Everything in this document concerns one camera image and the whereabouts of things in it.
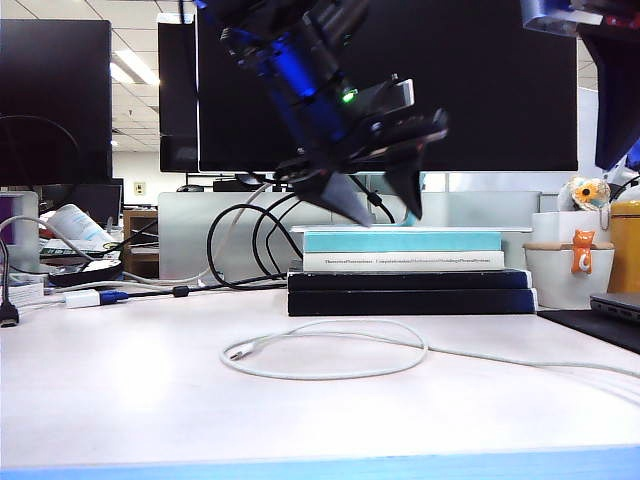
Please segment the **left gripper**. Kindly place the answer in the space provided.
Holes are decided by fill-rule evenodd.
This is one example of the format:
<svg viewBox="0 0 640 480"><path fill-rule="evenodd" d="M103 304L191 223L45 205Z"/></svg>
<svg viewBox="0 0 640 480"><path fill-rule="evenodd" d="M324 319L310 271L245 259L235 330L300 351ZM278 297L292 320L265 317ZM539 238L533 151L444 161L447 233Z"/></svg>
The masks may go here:
<svg viewBox="0 0 640 480"><path fill-rule="evenodd" d="M275 178L291 184L300 200L370 227L371 214L347 176L379 170L409 212L421 219L420 171L426 145L444 139L448 129L449 115L442 108L430 116L376 115L327 149L281 163Z"/></svg>

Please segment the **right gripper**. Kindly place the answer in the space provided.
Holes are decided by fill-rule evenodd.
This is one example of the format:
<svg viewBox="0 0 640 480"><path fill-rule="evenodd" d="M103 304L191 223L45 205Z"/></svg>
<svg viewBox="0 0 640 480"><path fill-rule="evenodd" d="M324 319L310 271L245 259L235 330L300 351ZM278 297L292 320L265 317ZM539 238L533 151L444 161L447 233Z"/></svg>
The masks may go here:
<svg viewBox="0 0 640 480"><path fill-rule="evenodd" d="M639 2L571 0L570 4L601 18L601 26L582 24L577 32L598 73L595 164L609 170L639 140L639 33L634 31L639 29Z"/></svg>

